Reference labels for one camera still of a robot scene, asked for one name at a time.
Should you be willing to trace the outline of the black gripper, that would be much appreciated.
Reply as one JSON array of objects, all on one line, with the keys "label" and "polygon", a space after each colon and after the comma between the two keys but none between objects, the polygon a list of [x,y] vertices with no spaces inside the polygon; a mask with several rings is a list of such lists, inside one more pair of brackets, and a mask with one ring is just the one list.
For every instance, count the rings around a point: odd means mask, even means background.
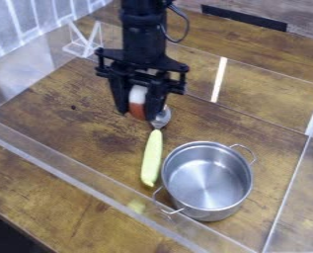
[{"label": "black gripper", "polygon": [[134,84],[147,87],[144,102],[146,120],[152,121],[160,112],[167,93],[182,95],[188,66],[162,55],[154,62],[136,63],[123,59],[123,51],[99,47],[96,75],[110,81],[110,89],[118,112],[128,112],[128,95]]}]

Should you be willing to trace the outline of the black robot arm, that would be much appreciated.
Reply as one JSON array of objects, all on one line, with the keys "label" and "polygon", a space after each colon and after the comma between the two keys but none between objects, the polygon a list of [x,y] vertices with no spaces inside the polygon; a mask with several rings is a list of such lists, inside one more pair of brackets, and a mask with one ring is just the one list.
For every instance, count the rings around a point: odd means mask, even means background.
[{"label": "black robot arm", "polygon": [[96,75],[110,81],[118,112],[144,121],[156,118],[168,93],[184,93],[188,66],[164,53],[166,42],[179,43],[188,32],[178,40],[166,33],[166,9],[188,22],[172,1],[120,0],[123,48],[95,50]]}]

